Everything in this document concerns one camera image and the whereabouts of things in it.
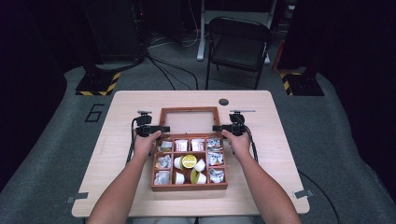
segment black cable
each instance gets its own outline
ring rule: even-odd
[[[149,59],[151,59],[151,60],[155,60],[155,61],[158,62],[158,63],[163,63],[163,64],[166,64],[166,65],[168,65],[168,66],[171,66],[171,67],[174,67],[174,68],[176,68],[176,69],[179,69],[179,70],[181,70],[181,71],[183,71],[183,72],[189,73],[189,74],[192,75],[192,76],[194,77],[194,79],[195,79],[195,88],[196,88],[196,90],[199,90],[199,89],[198,89],[198,79],[197,79],[197,77],[196,77],[196,75],[195,75],[194,73],[192,73],[192,72],[190,72],[190,71],[188,71],[188,70],[186,70],[186,69],[184,69],[184,68],[182,68],[182,67],[180,67],[180,66],[178,66],[178,65],[169,63],[169,62],[167,62],[167,61],[164,61],[164,60],[162,60],[162,59],[156,58],[156,57],[151,56],[151,55],[149,55],[149,54],[148,54],[147,57],[148,57]]]
[[[194,21],[194,24],[195,24],[196,36],[195,36],[195,40],[192,42],[192,44],[190,44],[190,45],[183,45],[183,43],[182,43],[182,46],[183,46],[183,47],[186,47],[186,48],[189,48],[189,47],[193,46],[193,45],[198,41],[198,39],[199,39],[199,38],[198,38],[198,37],[199,37],[198,25],[197,25],[197,21],[195,20],[194,13],[192,13],[191,0],[189,0],[189,6],[190,6],[190,12],[191,12],[191,15],[192,15],[192,20]]]
[[[99,68],[99,69],[104,70],[106,72],[119,73],[119,72],[123,72],[123,71],[128,70],[128,69],[131,69],[131,68],[137,66],[138,64],[140,64],[142,62],[143,62],[143,59],[135,59],[132,64],[125,65],[123,67],[118,67],[118,68],[114,68],[114,69],[103,69],[103,68]]]
[[[136,136],[134,136],[134,122],[135,121],[136,121],[136,119],[133,119],[132,124],[131,124],[131,134],[132,134],[131,146],[129,147],[129,153],[128,153],[128,157],[126,158],[126,163],[128,163],[131,160],[132,153],[134,152],[134,140],[136,139]]]
[[[166,40],[166,37],[160,37],[155,40],[151,40],[151,42],[149,43],[149,48],[155,47],[156,45],[161,45],[161,44],[165,43],[165,40]]]
[[[259,162],[259,156],[257,155],[257,149],[256,149],[256,144],[253,141],[253,135],[251,134],[251,131],[249,129],[249,127],[245,124],[243,124],[245,127],[245,130],[247,130],[247,135],[250,138],[250,142],[251,142],[251,149],[253,150],[253,156],[254,156],[254,160],[256,162]]]
[[[172,75],[172,73],[170,73],[168,70],[166,70],[165,68],[163,68],[163,71],[165,71],[166,73],[169,74],[169,76],[171,76],[172,78],[176,79],[178,82],[180,82],[181,84],[183,84],[184,86],[186,86],[189,90],[191,90],[191,87],[189,85],[187,85],[186,83],[184,83],[183,81],[181,81],[180,79],[178,79],[177,77],[175,77],[174,75]]]
[[[326,197],[327,201],[329,202],[330,206],[332,207],[332,210],[334,211],[335,217],[337,218],[337,223],[341,224],[341,220],[338,215],[338,212],[337,212],[337,210],[335,210],[335,206],[332,203],[332,200],[330,200],[330,197],[326,194],[326,192],[323,190],[323,188],[321,188],[313,179],[311,179],[308,175],[303,173],[301,170],[297,169],[297,171],[300,175],[303,175],[305,178],[307,178],[309,181],[311,181],[311,183],[313,183],[320,190],[320,192],[323,193],[323,195]]]
[[[251,149],[253,150],[254,160],[256,162],[259,162],[259,156],[257,155],[256,144],[253,141],[253,135],[251,134],[251,131],[250,131],[249,127],[238,116],[235,116],[235,118],[238,119],[239,123],[242,124],[245,127],[245,130],[247,131],[247,135],[248,135],[248,137],[250,139]]]
[[[154,60],[152,60],[151,57],[148,56],[148,59],[149,59],[158,69],[160,69],[161,72],[163,72],[163,75],[166,77],[166,79],[168,79],[168,81],[169,81],[169,83],[171,84],[173,90],[175,91],[175,90],[176,90],[175,86],[173,85],[171,79],[169,79],[169,77],[168,77],[168,76],[166,75],[166,73],[163,71],[163,69],[162,69]]]

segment gray carpet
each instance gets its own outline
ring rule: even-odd
[[[273,43],[271,59],[274,59],[280,38],[277,36]],[[149,53],[193,72],[202,90],[206,62],[196,61],[197,48],[197,43],[189,48],[166,44],[150,48]],[[360,159],[347,116],[332,84],[318,75],[324,97],[288,96],[279,75],[271,72],[271,66],[265,66],[259,89],[273,94],[298,169],[322,187],[342,223],[394,223],[395,203],[375,172]],[[195,88],[191,75],[165,68],[191,89]],[[212,68],[216,80],[210,80],[211,90],[248,90],[233,84],[254,85],[254,80],[243,72],[221,68],[215,76],[216,69]],[[0,223],[82,222],[72,217],[73,204],[64,201],[78,192],[114,95],[75,95],[83,75],[82,68],[65,74],[68,87],[63,101],[29,156],[0,194]],[[177,90],[188,89],[173,77],[169,78]],[[172,86],[158,68],[145,60],[121,73],[115,91],[120,90],[172,90]],[[84,122],[94,104],[103,105],[95,108],[103,112],[99,121]],[[325,195],[306,177],[301,176],[301,179],[304,187],[315,194],[308,199],[310,211],[301,215],[303,223],[337,223]]]

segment wooden box compartment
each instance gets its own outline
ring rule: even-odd
[[[163,108],[161,125],[165,124],[165,114],[175,111],[211,111],[214,115],[215,125],[219,125],[219,115],[216,107]],[[182,162],[178,163],[179,166],[181,165],[180,168],[176,167],[175,160],[180,158],[182,161],[185,157],[195,158],[197,163],[202,160],[205,163],[205,169],[197,172],[198,166],[196,169],[186,168],[182,165]],[[153,191],[227,189],[226,164],[221,133],[163,133],[157,141],[157,150],[154,154],[151,188]],[[180,178],[181,175],[184,177],[182,184],[180,179],[177,183],[177,176]],[[206,177],[205,182],[203,181],[204,177],[199,178],[199,175]],[[197,179],[203,182],[194,183]]]

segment paper cup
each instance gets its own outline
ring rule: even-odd
[[[175,184],[184,184],[184,175],[181,173],[176,172],[175,175]]]
[[[204,160],[200,159],[194,166],[194,169],[198,172],[202,172],[205,169]]]
[[[175,158],[175,160],[174,160],[174,166],[175,166],[177,169],[179,169],[179,170],[183,170],[183,169],[184,169],[183,164],[181,163],[182,161],[183,161],[183,156],[177,157],[177,158]]]
[[[206,183],[206,175],[197,172],[195,169],[191,171],[191,183],[192,184],[205,184]]]

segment wooden table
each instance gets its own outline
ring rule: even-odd
[[[229,104],[219,104],[224,98]],[[221,124],[230,124],[230,110],[243,113],[256,143],[261,167],[288,193],[299,214],[309,210],[308,200],[293,192],[303,189],[290,147],[269,91],[118,91],[106,120],[79,192],[87,199],[75,201],[72,214],[88,217],[106,187],[125,166],[131,144],[131,123],[137,110],[152,111],[151,125],[158,125],[163,107],[217,106]],[[191,119],[190,127],[204,123]],[[130,217],[210,217],[258,215],[239,162],[226,148],[229,186],[226,190],[153,192],[150,187],[152,160],[146,163]]]

